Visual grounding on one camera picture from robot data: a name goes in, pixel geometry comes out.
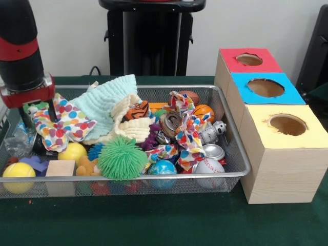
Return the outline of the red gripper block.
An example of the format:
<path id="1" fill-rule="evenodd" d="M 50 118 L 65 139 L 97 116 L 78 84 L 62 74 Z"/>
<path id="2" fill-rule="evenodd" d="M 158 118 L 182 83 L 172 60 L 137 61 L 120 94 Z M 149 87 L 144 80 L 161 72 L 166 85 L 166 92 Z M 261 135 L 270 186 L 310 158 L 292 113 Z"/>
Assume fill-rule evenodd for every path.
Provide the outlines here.
<path id="1" fill-rule="evenodd" d="M 9 109 L 18 108 L 20 117 L 28 132 L 34 132 L 35 126 L 30 116 L 24 110 L 24 108 L 28 109 L 31 105 L 24 104 L 35 103 L 38 101 L 48 101 L 48 114 L 50 120 L 52 122 L 57 122 L 56 111 L 52 99 L 54 95 L 55 81 L 52 76 L 45 76 L 43 84 L 28 91 L 14 92 L 8 90 L 5 86 L 1 86 L 1 98 L 4 104 Z"/>

